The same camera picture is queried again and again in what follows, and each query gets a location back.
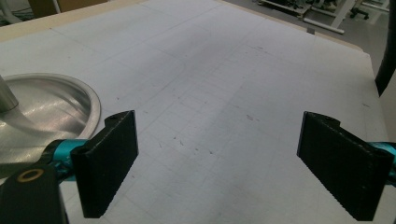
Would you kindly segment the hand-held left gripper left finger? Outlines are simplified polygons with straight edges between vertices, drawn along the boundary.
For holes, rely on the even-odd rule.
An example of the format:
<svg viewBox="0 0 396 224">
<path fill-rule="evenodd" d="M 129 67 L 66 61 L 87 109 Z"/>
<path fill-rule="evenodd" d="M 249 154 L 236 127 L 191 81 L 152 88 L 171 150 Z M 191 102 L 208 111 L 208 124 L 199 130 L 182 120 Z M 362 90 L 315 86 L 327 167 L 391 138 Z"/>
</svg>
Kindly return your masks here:
<svg viewBox="0 0 396 224">
<path fill-rule="evenodd" d="M 105 128 L 71 151 L 85 218 L 101 217 L 138 156 L 134 111 L 105 119 Z"/>
</svg>

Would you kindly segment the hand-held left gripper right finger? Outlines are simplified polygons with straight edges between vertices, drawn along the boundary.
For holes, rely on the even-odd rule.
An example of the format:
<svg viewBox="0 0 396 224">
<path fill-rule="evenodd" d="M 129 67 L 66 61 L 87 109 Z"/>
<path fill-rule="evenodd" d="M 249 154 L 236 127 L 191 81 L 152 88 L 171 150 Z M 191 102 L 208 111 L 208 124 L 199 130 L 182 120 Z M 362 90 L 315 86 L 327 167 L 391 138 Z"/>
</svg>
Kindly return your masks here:
<svg viewBox="0 0 396 224">
<path fill-rule="evenodd" d="M 384 187 L 394 184 L 394 144 L 365 142 L 325 115 L 304 112 L 297 156 L 358 221 L 374 219 Z"/>
</svg>

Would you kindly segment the stainless steel utensil stand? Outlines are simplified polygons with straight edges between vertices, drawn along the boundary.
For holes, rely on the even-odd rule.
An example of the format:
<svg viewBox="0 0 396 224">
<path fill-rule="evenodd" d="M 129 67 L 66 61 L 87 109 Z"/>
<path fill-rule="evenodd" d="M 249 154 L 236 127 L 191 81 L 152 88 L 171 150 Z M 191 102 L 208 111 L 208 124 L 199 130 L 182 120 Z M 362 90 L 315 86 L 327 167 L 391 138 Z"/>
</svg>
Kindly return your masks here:
<svg viewBox="0 0 396 224">
<path fill-rule="evenodd" d="M 88 139 L 101 117 L 96 92 L 69 76 L 0 76 L 0 179 L 39 160 L 58 139 Z"/>
</svg>

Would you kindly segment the white grid mat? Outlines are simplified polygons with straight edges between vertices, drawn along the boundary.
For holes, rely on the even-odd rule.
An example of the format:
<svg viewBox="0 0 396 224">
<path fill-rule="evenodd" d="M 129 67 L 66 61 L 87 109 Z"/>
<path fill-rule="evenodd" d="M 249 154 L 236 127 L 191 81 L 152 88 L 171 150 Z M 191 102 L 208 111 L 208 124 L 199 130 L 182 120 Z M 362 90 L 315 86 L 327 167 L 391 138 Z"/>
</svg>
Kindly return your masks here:
<svg viewBox="0 0 396 224">
<path fill-rule="evenodd" d="M 139 155 L 106 214 L 73 224 L 392 224 L 355 220 L 297 157 L 303 114 L 387 131 L 370 56 L 218 0 L 116 0 L 0 28 L 0 75 L 56 73 L 135 112 Z"/>
</svg>

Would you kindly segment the black office chair base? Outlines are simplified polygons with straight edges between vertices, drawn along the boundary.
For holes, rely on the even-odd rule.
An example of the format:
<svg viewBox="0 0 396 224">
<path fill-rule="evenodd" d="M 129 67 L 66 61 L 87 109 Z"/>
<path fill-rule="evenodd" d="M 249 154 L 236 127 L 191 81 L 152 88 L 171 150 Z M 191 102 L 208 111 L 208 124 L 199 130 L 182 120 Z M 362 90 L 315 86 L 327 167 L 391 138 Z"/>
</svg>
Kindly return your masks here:
<svg viewBox="0 0 396 224">
<path fill-rule="evenodd" d="M 369 14 L 367 12 L 360 10 L 358 7 L 353 7 L 350 10 L 350 18 L 351 19 L 355 18 L 358 14 L 361 14 L 365 20 L 369 19 Z"/>
</svg>

